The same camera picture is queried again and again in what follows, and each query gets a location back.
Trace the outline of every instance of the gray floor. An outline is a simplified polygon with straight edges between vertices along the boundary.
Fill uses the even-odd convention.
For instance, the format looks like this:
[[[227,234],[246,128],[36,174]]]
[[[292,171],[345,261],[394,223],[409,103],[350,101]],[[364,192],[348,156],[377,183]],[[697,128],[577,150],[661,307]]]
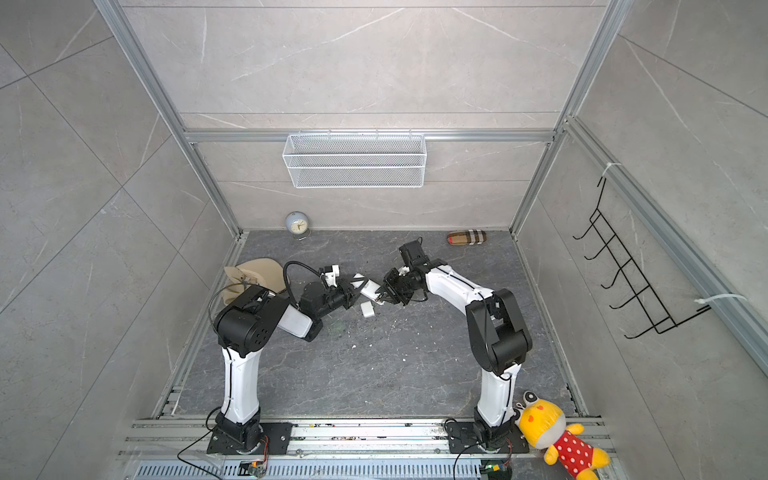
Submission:
[[[506,287],[518,300],[534,349],[518,377],[516,395],[530,389],[574,414],[574,404],[555,360],[521,261],[506,232],[488,242],[453,247],[445,232],[316,231],[295,241],[285,231],[254,231],[240,261],[270,257],[281,263],[340,265],[381,283],[402,266],[398,247],[422,236],[425,252],[489,288]],[[312,274],[292,267],[298,296]],[[480,368],[469,349],[466,318],[444,299],[408,306],[374,305],[363,318],[359,306],[337,310],[307,343],[276,330],[261,357],[259,399],[264,416],[428,415],[472,416],[480,395]],[[208,413],[223,395],[223,359],[210,331],[190,370],[176,415]]]

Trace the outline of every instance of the white wire basket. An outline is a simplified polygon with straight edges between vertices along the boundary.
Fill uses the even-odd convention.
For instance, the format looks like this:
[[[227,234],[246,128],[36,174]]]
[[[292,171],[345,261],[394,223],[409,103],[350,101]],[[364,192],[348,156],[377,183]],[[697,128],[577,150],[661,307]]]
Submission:
[[[291,134],[283,159],[296,188],[421,187],[427,147],[408,132]]]

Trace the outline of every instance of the white block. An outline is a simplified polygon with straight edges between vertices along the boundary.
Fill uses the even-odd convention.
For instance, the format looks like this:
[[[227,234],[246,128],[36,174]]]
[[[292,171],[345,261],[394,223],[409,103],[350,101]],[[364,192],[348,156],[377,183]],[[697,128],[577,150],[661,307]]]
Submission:
[[[368,318],[369,316],[373,316],[373,304],[370,302],[364,302],[360,303],[360,309],[362,309],[362,316],[365,318]]]
[[[362,277],[361,274],[359,274],[359,273],[355,274],[355,278],[361,278],[361,277]],[[355,288],[357,288],[360,285],[362,285],[362,281],[352,282],[352,285]],[[366,283],[366,285],[362,288],[362,290],[360,291],[360,294],[363,295],[365,298],[373,300],[374,302],[378,303],[379,305],[384,305],[384,302],[379,300],[379,294],[376,293],[376,291],[380,287],[381,286],[378,283],[374,282],[373,280],[368,280],[368,283]]]

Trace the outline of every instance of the gray marble wall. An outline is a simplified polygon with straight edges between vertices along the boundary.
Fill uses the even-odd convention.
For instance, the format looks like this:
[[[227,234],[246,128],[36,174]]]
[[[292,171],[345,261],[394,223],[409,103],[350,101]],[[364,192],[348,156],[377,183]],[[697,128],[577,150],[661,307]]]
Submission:
[[[0,6],[0,477],[103,478],[227,228],[90,0]]]
[[[581,120],[768,319],[768,2],[638,0]]]
[[[579,113],[764,316],[765,16],[764,2],[638,0]],[[594,232],[573,238],[600,173],[566,140],[520,236],[590,413],[632,478],[764,477],[768,380],[720,319],[626,339],[648,327],[642,310],[608,307],[628,286],[598,286],[613,260],[584,259]],[[601,206],[672,315],[693,313],[699,294],[610,185]]]
[[[185,121],[223,128],[553,127],[605,5],[413,3],[123,2]]]
[[[544,145],[433,142],[427,148],[420,188],[297,189],[281,157],[283,144],[200,144],[243,228],[280,229],[286,215],[299,210],[314,227],[337,230],[506,230]]]
[[[123,5],[189,128],[552,128],[605,2]],[[297,190],[278,144],[201,145],[247,229],[293,210],[327,229],[506,229],[543,148],[430,144],[423,188]]]

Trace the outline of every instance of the round clock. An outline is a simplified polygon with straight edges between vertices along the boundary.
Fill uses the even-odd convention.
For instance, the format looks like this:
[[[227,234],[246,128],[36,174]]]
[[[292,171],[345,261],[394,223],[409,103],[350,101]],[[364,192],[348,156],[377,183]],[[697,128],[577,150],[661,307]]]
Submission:
[[[301,212],[292,212],[286,217],[286,228],[296,240],[304,240],[310,235],[310,219]]]

